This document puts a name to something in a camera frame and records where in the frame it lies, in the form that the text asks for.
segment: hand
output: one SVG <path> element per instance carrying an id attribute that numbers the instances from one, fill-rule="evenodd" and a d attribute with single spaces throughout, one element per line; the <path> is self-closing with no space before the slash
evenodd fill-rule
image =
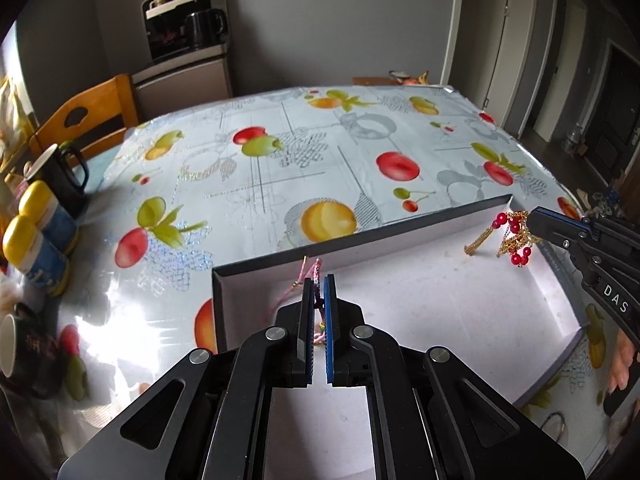
<path id="1" fill-rule="evenodd" d="M 622 330 L 618 331 L 618 340 L 609 367 L 609 393 L 616 388 L 624 390 L 629 382 L 629 367 L 636 356 L 636 347 Z"/>

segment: dark floor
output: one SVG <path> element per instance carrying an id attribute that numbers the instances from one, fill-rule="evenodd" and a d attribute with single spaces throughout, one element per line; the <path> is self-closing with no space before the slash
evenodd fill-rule
<path id="1" fill-rule="evenodd" d="M 520 142 L 572 193 L 576 194 L 577 189 L 586 191 L 592 206 L 593 193 L 607 189 L 604 180 L 585 158 L 567 155 L 559 142 L 545 142 L 530 126 L 525 127 Z"/>

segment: chair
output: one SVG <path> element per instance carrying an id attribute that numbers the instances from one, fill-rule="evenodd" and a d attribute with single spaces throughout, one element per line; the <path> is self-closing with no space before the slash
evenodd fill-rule
<path id="1" fill-rule="evenodd" d="M 73 116 L 80 116 L 81 119 L 75 124 L 69 124 Z M 31 137 L 31 153 L 39 156 L 52 144 L 76 140 L 118 116 L 122 116 L 124 127 L 84 147 L 81 150 L 84 158 L 92 158 L 121 144 L 127 129 L 140 124 L 131 80 L 126 74 L 117 75 L 89 88 L 64 103 Z"/>

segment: triangular cutout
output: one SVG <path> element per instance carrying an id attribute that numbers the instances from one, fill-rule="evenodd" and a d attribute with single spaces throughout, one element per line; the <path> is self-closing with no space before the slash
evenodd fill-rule
<path id="1" fill-rule="evenodd" d="M 169 382 L 122 425 L 121 436 L 147 449 L 158 447 L 183 388 L 182 381 Z"/>
<path id="2" fill-rule="evenodd" d="M 495 446 L 518 434 L 517 425 L 469 381 L 462 379 L 456 389 L 482 447 Z"/>

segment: box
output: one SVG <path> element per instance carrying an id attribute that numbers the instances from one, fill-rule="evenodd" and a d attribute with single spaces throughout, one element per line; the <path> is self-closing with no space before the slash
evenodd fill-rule
<path id="1" fill-rule="evenodd" d="M 270 326 L 271 307 L 297 278 L 303 257 L 318 256 L 321 275 L 335 275 L 338 297 L 358 304 L 367 324 L 409 348 L 446 346 L 522 405 L 556 373 L 586 319 L 546 244 L 533 247 L 521 268 L 508 255 L 495 256 L 502 229 L 474 256 L 463 252 L 500 211 L 517 209 L 511 196 L 501 196 L 217 267 L 219 351 Z M 299 301 L 298 290 L 283 304 Z M 274 391 L 266 478 L 374 478 L 364 389 L 326 384 L 324 347 L 315 347 L 314 361 L 314 384 Z"/>

